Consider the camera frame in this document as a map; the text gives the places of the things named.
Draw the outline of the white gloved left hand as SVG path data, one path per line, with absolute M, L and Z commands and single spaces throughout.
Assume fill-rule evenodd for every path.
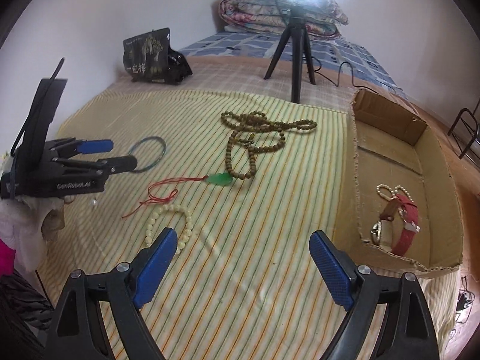
M 64 200 L 20 196 L 1 199 L 1 241 L 16 251 L 15 267 L 33 272 L 64 228 Z

